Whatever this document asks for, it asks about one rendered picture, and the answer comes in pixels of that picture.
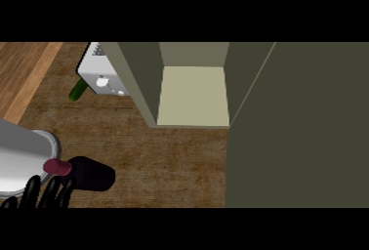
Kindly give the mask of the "white appliance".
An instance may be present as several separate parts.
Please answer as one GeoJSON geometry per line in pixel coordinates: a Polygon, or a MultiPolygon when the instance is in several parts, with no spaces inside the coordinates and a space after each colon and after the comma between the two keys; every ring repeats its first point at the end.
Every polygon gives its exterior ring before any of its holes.
{"type": "Polygon", "coordinates": [[[77,73],[98,94],[114,96],[130,95],[98,42],[92,42],[87,46],[77,66],[77,73]]]}

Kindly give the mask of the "green cucumber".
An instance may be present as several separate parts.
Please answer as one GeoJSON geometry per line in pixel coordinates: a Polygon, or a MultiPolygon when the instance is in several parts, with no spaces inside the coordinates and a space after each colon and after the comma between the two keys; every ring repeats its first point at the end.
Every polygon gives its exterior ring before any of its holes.
{"type": "Polygon", "coordinates": [[[80,79],[70,93],[70,100],[72,102],[75,102],[80,99],[87,88],[89,88],[89,83],[86,82],[84,79],[80,79]]]}

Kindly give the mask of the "olive open cabinet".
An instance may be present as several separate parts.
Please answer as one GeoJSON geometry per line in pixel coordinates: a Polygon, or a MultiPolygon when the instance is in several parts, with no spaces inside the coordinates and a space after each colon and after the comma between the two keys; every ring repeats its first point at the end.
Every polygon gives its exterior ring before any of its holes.
{"type": "Polygon", "coordinates": [[[244,106],[273,42],[103,42],[152,128],[227,129],[244,106]]]}

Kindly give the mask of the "dark wine bottle maroon cap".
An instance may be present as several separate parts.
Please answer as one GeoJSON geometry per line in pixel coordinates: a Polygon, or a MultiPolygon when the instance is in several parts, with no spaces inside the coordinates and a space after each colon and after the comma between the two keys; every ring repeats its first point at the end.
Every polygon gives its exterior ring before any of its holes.
{"type": "Polygon", "coordinates": [[[67,161],[50,158],[43,163],[43,171],[61,177],[62,185],[75,178],[75,189],[80,190],[108,191],[115,183],[115,170],[86,156],[67,161]]]}

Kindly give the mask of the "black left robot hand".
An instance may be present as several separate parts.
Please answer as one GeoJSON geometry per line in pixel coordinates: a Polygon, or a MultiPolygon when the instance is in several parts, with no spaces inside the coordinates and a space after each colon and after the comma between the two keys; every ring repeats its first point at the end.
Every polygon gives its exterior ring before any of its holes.
{"type": "Polygon", "coordinates": [[[70,178],[67,184],[61,184],[61,177],[55,176],[47,184],[43,194],[40,193],[40,176],[34,175],[27,183],[22,200],[10,196],[3,204],[2,209],[58,209],[70,207],[72,191],[75,189],[77,179],[70,178]]]}

